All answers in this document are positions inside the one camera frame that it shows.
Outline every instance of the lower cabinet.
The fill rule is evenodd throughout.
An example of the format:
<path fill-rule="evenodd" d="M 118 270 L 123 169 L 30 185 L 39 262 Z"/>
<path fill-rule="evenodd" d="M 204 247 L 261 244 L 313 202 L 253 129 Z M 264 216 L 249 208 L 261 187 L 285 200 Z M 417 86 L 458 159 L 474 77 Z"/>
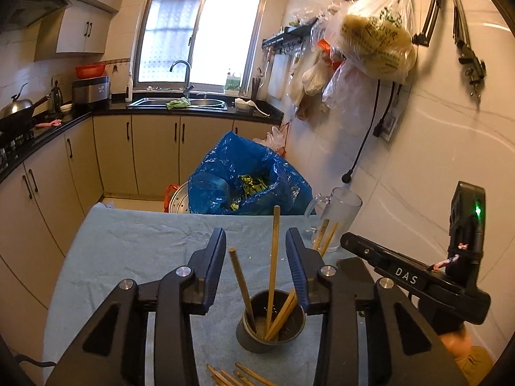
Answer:
<path fill-rule="evenodd" d="M 0 185 L 0 256 L 24 288 L 48 308 L 64 255 L 43 220 L 29 178 L 20 165 Z"/>
<path fill-rule="evenodd" d="M 179 144 L 179 181 L 188 181 L 205 155 L 227 132 L 233 120 L 209 117 L 182 116 Z"/>
<path fill-rule="evenodd" d="M 80 204 L 87 215 L 102 196 L 102 182 L 96 159 L 93 118 L 84 120 L 64 133 L 71 175 Z"/>
<path fill-rule="evenodd" d="M 245 120 L 235 120 L 233 132 L 242 138 L 253 140 L 254 138 L 266 139 L 266 134 L 272 132 L 272 126 L 269 123 L 247 122 Z"/>
<path fill-rule="evenodd" d="M 179 184 L 179 116 L 133 115 L 137 188 L 141 196 L 163 198 Z"/>
<path fill-rule="evenodd" d="M 131 115 L 95 116 L 93 127 L 104 194 L 137 195 Z"/>
<path fill-rule="evenodd" d="M 64 135 L 46 143 L 24 165 L 39 210 L 66 255 L 84 220 L 84 212 L 71 176 Z"/>
<path fill-rule="evenodd" d="M 42 361 L 47 309 L 16 278 L 3 259 L 0 260 L 0 286 L 2 338 L 13 354 L 25 354 Z M 37 386 L 43 384 L 42 370 L 39 367 L 24 362 L 21 363 L 21 368 Z"/>

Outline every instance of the metal bolt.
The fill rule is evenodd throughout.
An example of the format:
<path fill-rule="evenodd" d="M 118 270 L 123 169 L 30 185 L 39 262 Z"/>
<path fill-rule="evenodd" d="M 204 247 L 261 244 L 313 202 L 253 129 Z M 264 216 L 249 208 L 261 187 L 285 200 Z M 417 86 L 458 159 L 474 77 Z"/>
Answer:
<path fill-rule="evenodd" d="M 379 280 L 379 285 L 383 289 L 391 289 L 393 286 L 395 286 L 395 283 L 391 278 L 383 277 L 381 280 Z"/>
<path fill-rule="evenodd" d="M 118 287 L 122 290 L 129 290 L 132 286 L 134 286 L 134 281 L 130 278 L 124 278 L 120 283 L 118 283 Z"/>
<path fill-rule="evenodd" d="M 183 265 L 182 267 L 179 267 L 175 270 L 175 274 L 177 274 L 179 277 L 189 276 L 191 272 L 192 270 L 187 265 Z"/>
<path fill-rule="evenodd" d="M 324 265 L 320 269 L 320 273 L 322 273 L 326 277 L 331 277 L 336 274 L 336 268 L 334 268 L 332 265 Z"/>

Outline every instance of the faucet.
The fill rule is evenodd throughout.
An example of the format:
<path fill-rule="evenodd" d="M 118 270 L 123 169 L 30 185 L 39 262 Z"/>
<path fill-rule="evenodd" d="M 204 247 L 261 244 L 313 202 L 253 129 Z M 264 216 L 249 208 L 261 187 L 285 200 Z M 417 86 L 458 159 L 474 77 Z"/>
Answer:
<path fill-rule="evenodd" d="M 182 94 L 186 97 L 186 99 L 189 99 L 190 92 L 194 87 L 193 85 L 190 85 L 190 72 L 192 70 L 192 66 L 186 60 L 177 60 L 170 67 L 170 72 L 172 71 L 173 67 L 176 66 L 177 64 L 185 64 L 186 65 L 186 77 L 184 78 L 184 89 L 182 90 Z"/>

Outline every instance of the stainless steel sink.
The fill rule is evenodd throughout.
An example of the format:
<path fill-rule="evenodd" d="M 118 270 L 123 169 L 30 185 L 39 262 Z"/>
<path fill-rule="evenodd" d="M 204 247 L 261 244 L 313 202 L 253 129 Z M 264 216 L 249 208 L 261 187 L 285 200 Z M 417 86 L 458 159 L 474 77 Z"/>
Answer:
<path fill-rule="evenodd" d="M 129 107 L 138 107 L 138 108 L 166 108 L 166 103 L 171 102 L 172 100 L 178 100 L 178 98 L 150 98 L 146 97 L 144 99 L 137 100 L 131 104 Z M 227 110 L 227 105 L 222 100 L 215 99 L 191 99 L 190 103 L 192 104 L 189 107 L 176 107 L 175 109 L 182 110 Z"/>

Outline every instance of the window pane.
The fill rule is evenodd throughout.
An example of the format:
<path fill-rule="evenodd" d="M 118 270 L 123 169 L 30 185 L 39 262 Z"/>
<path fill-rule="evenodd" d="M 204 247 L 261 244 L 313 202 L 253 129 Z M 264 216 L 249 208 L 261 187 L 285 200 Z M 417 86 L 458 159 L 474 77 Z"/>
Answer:
<path fill-rule="evenodd" d="M 191 81 L 224 85 L 243 76 L 259 0 L 205 0 L 192 59 Z"/>
<path fill-rule="evenodd" d="M 141 48 L 139 82 L 184 81 L 188 41 L 195 27 L 200 0 L 152 0 Z"/>

